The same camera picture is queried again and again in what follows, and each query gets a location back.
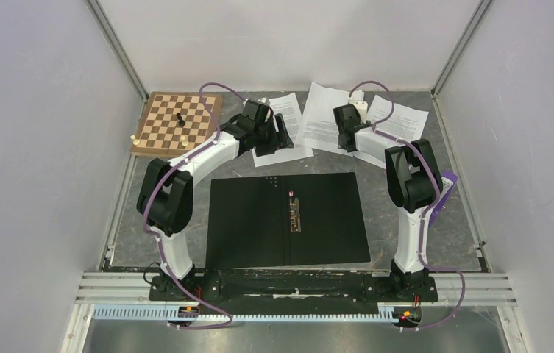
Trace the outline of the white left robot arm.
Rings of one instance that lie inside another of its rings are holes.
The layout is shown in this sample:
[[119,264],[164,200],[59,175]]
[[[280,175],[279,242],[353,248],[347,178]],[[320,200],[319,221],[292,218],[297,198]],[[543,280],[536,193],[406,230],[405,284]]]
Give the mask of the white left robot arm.
[[220,165],[248,151],[257,156],[293,147],[283,115],[267,102],[247,100],[204,143],[172,160],[153,159],[147,166],[137,200],[143,231],[155,238],[160,270],[176,299],[192,297],[194,264],[182,234],[193,215],[194,188]]

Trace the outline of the printed paper sheet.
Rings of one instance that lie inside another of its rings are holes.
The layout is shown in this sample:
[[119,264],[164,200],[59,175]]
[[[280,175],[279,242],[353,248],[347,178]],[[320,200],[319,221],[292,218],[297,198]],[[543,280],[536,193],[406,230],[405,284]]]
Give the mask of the printed paper sheet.
[[349,103],[349,92],[312,82],[302,114],[296,143],[331,153],[353,156],[338,147],[338,127],[333,109]]
[[[283,115],[288,134],[294,142],[302,121],[302,113],[296,94],[290,93],[286,96],[269,99],[269,101],[273,111]],[[295,143],[292,149],[279,149],[273,154],[268,154],[262,157],[258,157],[253,151],[252,155],[254,166],[257,168],[312,157],[313,150],[311,147]]]
[[[358,91],[349,99],[363,101],[363,92]],[[415,110],[400,104],[392,104],[391,101],[380,96],[375,96],[372,103],[369,104],[367,113],[369,123],[375,124],[377,121],[386,118],[391,107],[394,107],[394,110],[389,119],[377,124],[374,130],[408,142],[420,139],[428,112]],[[385,150],[397,145],[394,140],[373,134],[371,127],[360,130],[355,139],[357,150],[353,152],[353,157],[377,167],[386,168]]]

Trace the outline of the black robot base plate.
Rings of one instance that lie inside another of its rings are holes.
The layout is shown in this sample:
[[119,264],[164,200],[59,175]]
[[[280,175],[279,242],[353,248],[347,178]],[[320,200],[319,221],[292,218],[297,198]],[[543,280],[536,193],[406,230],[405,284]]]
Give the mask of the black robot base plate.
[[407,306],[439,300],[434,278],[414,290],[397,290],[390,273],[372,271],[202,270],[180,285],[162,271],[148,280],[151,302],[196,302],[198,313],[371,313],[373,304]]

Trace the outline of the blue folder with black inside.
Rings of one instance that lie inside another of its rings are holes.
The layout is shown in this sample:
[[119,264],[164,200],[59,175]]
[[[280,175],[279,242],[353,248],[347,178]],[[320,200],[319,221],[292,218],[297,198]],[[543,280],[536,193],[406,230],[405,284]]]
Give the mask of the blue folder with black inside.
[[370,260],[354,173],[214,179],[209,270]]

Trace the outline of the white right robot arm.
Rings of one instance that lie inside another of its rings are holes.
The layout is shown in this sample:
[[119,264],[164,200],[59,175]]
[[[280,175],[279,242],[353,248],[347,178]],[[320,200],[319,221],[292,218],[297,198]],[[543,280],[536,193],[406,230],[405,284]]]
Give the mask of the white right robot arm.
[[397,252],[391,263],[390,291],[408,300],[428,278],[426,242],[432,209],[444,189],[430,142],[408,142],[382,132],[361,114],[367,103],[354,101],[333,109],[338,147],[385,163],[390,199],[399,211]]

